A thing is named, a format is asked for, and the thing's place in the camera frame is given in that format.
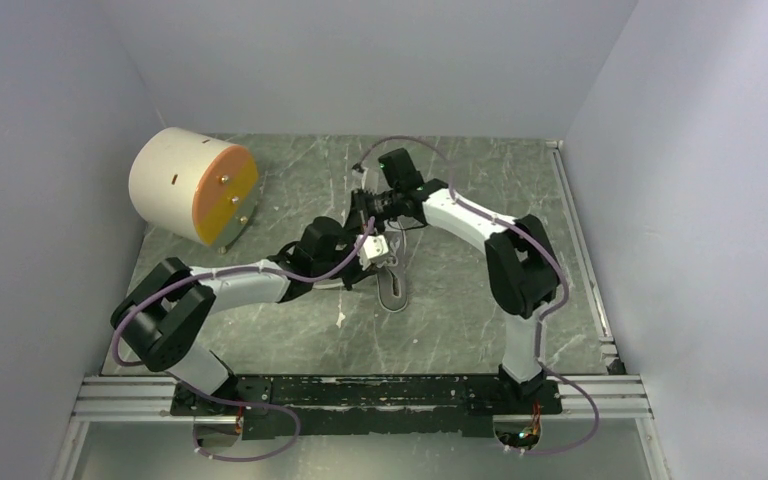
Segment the white shoelace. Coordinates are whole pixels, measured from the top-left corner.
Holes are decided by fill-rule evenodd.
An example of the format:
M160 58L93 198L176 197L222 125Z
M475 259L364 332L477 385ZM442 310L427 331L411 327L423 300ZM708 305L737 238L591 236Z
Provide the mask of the white shoelace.
M404 255L404 241L400 237L388 237L388 255L385 260L387 266L396 266Z

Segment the grey canvas sneaker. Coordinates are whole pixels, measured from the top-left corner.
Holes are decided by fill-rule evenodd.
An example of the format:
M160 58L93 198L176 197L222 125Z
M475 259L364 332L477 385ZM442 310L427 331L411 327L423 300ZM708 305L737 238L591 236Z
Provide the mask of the grey canvas sneaker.
M406 234L401 230L388 229L386 238L400 237L404 241L404 255L396 266L384 264L376 274L378 299L382 308L396 313L404 310L408 304L407 273L405 263Z

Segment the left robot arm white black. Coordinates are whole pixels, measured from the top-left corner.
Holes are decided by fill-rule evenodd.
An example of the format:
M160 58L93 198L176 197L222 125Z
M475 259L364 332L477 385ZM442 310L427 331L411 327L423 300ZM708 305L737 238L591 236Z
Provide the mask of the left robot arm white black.
M318 217L300 240L251 264L190 267L177 257L158 263L114 310L111 354L126 344L134 366L165 372L197 390L197 403L221 416L233 409L233 371L197 342L208 316L246 305L289 302L325 280L344 286L364 277L389 254L386 238L367 223L359 236L331 218Z

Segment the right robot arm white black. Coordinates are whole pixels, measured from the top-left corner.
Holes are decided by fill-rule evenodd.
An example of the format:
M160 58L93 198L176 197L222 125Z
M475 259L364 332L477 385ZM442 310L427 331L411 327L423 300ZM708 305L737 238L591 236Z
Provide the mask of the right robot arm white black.
M510 413L525 413L547 376L540 361L543 320L568 296L544 225L534 215L515 218L482 207L443 180L424 179L404 148L381 156L378 165L387 183L382 192L374 189L371 168L353 165L361 186L350 195L345 227L364 228L373 219L383 229L405 217L452 234L484 254L492 297L507 315L500 402Z

